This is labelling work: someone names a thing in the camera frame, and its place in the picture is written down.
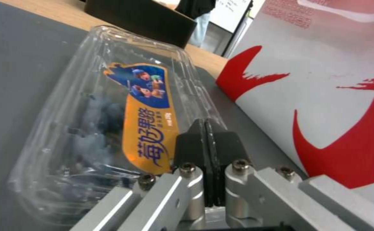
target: white strap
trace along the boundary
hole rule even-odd
[[[343,9],[334,9],[328,6],[323,6],[320,4],[312,3],[308,0],[297,0],[297,2],[301,6],[307,6],[309,8],[335,13],[347,19],[351,19],[357,22],[374,22],[374,13],[357,13],[357,12],[351,12],[351,11],[343,10]]]

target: black shirt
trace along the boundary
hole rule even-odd
[[[191,19],[196,19],[212,11],[215,2],[216,0],[181,0],[175,10]]]

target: whiteboard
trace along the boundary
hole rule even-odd
[[[210,22],[234,33],[251,0],[217,0]]]

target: blue label section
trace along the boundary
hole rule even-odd
[[[165,70],[149,64],[125,66],[113,63],[105,74],[127,86],[130,94],[141,103],[153,108],[169,108]]]

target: cartoon characters on label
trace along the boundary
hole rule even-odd
[[[165,94],[165,91],[163,90],[163,81],[161,76],[150,76],[150,74],[140,69],[134,69],[133,75],[134,77],[147,82],[147,88],[142,88],[139,85],[133,85],[131,87],[131,93],[134,94],[134,96],[146,98],[162,98],[162,96]]]

